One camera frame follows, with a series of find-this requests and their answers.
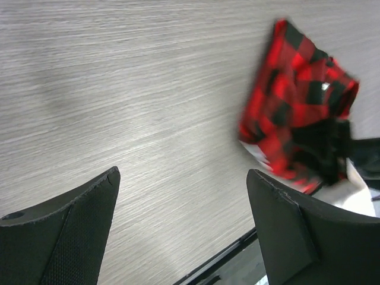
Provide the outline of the red black plaid shirt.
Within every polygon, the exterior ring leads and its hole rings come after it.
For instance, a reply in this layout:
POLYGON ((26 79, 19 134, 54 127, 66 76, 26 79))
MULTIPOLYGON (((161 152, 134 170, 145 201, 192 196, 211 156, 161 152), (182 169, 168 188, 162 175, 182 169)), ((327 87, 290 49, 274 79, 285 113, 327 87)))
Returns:
POLYGON ((293 161, 292 129, 328 118, 349 119, 359 82, 281 18, 273 27, 252 94, 239 123, 239 141, 272 174, 311 194, 327 184, 293 161))

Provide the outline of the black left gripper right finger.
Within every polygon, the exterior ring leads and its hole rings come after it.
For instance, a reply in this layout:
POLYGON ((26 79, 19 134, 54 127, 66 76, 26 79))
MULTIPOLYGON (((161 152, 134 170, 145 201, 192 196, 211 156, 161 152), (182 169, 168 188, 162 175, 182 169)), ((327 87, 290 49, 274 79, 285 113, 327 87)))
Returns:
POLYGON ((251 169, 249 202, 269 284, 379 284, 379 218, 251 169))

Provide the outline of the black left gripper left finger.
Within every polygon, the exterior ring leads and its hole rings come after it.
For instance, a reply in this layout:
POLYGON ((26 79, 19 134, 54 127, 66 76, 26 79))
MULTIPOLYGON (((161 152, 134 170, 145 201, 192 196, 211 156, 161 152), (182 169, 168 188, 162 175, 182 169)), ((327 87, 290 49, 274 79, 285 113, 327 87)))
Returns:
POLYGON ((1 217, 1 284, 97 284, 121 175, 1 217))

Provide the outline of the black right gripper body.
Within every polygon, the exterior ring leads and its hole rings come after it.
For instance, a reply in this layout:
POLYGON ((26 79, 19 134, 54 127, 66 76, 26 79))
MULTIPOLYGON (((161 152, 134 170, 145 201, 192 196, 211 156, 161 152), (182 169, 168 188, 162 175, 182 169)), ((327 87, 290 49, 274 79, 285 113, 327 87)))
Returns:
POLYGON ((348 119, 328 118, 294 128, 292 136, 296 147, 295 163, 305 166, 327 185, 347 177, 346 160, 352 152, 348 119))

